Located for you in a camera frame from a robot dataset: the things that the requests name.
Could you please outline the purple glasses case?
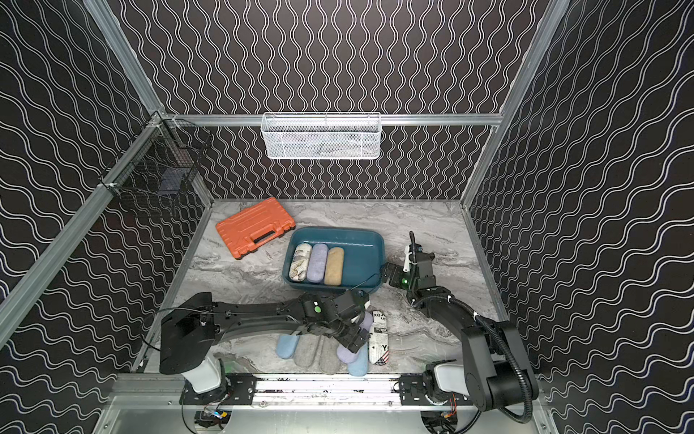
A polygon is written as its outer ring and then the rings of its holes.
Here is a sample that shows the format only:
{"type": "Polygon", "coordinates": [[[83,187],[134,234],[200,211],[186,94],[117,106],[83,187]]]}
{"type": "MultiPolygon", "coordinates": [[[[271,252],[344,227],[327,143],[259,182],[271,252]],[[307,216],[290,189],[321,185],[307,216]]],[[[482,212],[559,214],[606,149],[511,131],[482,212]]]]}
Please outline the purple glasses case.
{"type": "MultiPolygon", "coordinates": [[[[372,313],[367,311],[365,314],[365,317],[363,318],[363,321],[361,322],[360,327],[362,330],[366,330],[367,332],[369,332],[372,324],[373,324],[372,313]]],[[[354,363],[358,358],[357,353],[351,352],[347,347],[345,347],[343,345],[338,345],[337,350],[336,350],[336,355],[341,362],[347,363],[347,365],[349,363],[354,363]]]]}

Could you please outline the lavender glasses case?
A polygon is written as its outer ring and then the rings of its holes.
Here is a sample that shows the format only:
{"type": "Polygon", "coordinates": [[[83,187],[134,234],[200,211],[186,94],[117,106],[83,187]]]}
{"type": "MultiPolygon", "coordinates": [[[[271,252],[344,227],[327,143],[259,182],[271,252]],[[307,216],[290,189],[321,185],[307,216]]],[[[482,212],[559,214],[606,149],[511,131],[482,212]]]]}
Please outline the lavender glasses case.
{"type": "Polygon", "coordinates": [[[324,243],[312,247],[305,278],[309,283],[321,283],[325,277],[325,269],[329,248],[324,243]]]}

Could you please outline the tan fabric glasses case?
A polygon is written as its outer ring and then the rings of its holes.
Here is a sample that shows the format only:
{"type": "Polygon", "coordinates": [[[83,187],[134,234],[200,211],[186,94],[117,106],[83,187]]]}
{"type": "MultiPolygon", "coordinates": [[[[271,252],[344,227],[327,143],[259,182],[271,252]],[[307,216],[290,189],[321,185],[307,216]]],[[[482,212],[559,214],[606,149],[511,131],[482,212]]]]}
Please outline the tan fabric glasses case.
{"type": "Polygon", "coordinates": [[[324,283],[331,287],[340,287],[343,281],[345,251],[334,247],[328,251],[325,265],[324,283]]]}

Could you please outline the light blue glasses case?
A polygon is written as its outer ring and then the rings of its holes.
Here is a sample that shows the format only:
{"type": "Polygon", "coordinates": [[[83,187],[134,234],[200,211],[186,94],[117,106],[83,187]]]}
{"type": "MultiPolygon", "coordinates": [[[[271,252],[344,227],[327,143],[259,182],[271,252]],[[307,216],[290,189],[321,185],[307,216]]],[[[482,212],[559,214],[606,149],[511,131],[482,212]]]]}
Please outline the light blue glasses case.
{"type": "Polygon", "coordinates": [[[297,335],[281,335],[276,346],[277,356],[283,360],[293,358],[300,339],[297,335]]]}

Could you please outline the marble print glasses case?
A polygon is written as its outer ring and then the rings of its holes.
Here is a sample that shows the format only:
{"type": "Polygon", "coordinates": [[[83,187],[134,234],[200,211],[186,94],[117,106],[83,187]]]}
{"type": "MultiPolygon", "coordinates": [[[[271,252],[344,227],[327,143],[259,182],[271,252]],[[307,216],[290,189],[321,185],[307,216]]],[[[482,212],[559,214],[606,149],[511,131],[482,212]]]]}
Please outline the marble print glasses case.
{"type": "Polygon", "coordinates": [[[296,246],[288,272],[291,281],[303,282],[307,278],[312,249],[313,247],[309,243],[300,243],[296,246]]]}

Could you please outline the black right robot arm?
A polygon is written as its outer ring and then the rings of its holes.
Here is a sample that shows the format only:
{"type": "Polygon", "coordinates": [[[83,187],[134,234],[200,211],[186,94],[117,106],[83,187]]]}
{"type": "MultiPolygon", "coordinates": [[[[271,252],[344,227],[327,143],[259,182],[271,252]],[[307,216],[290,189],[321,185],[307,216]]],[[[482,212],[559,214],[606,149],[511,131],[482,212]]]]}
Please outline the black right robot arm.
{"type": "Polygon", "coordinates": [[[415,251],[408,264],[388,263],[381,281],[405,292],[410,307],[443,325],[460,342],[463,360],[435,362],[422,374],[425,397],[456,405],[466,398],[479,412],[498,410],[526,424],[539,396],[537,379],[515,325],[480,314],[437,283],[435,255],[415,251]]]}

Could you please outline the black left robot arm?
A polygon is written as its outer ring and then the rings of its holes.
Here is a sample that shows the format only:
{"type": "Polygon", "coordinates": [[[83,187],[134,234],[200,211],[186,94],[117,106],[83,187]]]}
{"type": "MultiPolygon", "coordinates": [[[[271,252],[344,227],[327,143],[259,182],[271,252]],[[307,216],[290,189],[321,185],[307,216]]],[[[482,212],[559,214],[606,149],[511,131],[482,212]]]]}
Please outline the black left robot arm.
{"type": "Polygon", "coordinates": [[[160,374],[180,374],[196,393],[223,385],[222,364],[210,356],[215,345],[261,335],[328,336],[356,354],[369,333],[361,328],[370,297],[361,290],[339,295],[304,293],[265,304],[234,304],[200,292],[161,320],[160,374]]]}

